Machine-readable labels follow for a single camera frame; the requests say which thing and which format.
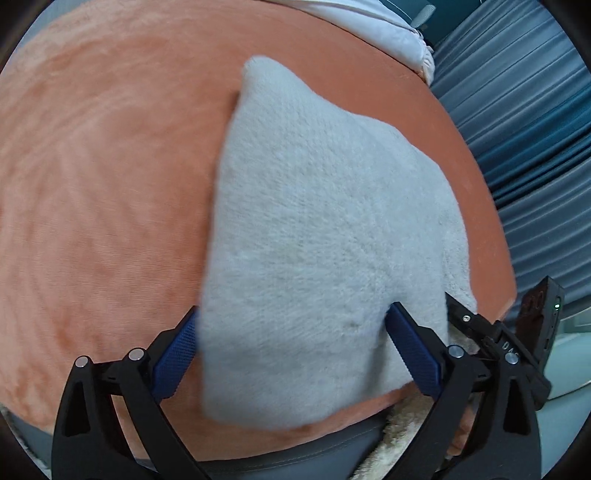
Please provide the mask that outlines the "beige knit sweater black hearts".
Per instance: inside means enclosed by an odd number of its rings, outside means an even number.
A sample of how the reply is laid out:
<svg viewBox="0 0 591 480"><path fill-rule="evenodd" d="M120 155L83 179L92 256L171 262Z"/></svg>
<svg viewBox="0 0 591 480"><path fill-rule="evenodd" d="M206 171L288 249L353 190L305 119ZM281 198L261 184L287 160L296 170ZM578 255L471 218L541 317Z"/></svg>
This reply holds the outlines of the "beige knit sweater black hearts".
<svg viewBox="0 0 591 480"><path fill-rule="evenodd" d="M287 430L410 381L395 302L442 339L475 309L469 247L438 164L280 63L245 63L217 172L197 341L216 421Z"/></svg>

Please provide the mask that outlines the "blue-grey pleated curtain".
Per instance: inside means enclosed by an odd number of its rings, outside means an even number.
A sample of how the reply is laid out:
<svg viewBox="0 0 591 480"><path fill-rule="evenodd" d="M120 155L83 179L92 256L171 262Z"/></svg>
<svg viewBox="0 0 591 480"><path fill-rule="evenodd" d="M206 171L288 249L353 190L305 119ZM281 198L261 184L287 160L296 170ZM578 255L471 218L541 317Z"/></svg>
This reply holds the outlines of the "blue-grey pleated curtain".
<svg viewBox="0 0 591 480"><path fill-rule="evenodd" d="M538 1L487 1L435 51L432 86L484 175L519 293L590 305L590 72Z"/></svg>

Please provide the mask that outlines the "orange plush bed blanket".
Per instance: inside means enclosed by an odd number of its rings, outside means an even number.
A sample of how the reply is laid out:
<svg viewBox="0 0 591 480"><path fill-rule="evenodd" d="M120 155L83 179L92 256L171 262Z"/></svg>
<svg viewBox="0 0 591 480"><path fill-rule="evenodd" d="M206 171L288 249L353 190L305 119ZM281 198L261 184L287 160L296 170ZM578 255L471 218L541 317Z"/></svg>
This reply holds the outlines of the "orange plush bed blanket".
<svg viewBox="0 0 591 480"><path fill-rule="evenodd" d="M1 401L51 433L73 361L120 358L197 300L217 157L247 59L398 128L460 204L478 310L517 296L482 173L424 80L331 23L263 1L92 1L1 76Z"/></svg>

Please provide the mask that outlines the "white bedside lamp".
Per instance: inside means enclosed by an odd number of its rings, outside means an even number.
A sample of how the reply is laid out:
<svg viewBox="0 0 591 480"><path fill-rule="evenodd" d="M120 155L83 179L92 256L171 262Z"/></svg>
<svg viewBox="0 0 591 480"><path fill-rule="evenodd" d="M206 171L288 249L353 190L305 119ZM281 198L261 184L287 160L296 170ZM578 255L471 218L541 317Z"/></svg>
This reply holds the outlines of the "white bedside lamp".
<svg viewBox="0 0 591 480"><path fill-rule="evenodd" d="M416 29L420 29L429 21L435 11L435 5L426 3L423 8L414 16L411 25Z"/></svg>

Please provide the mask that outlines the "white folded duvet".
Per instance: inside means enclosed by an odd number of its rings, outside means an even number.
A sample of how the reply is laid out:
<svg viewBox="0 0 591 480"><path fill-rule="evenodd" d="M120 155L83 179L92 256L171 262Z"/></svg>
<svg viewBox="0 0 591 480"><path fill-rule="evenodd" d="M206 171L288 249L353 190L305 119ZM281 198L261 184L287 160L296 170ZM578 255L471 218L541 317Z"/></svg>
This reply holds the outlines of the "white folded duvet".
<svg viewBox="0 0 591 480"><path fill-rule="evenodd" d="M414 71L428 85L435 77L433 48L411 23L430 1L284 1L355 35Z"/></svg>

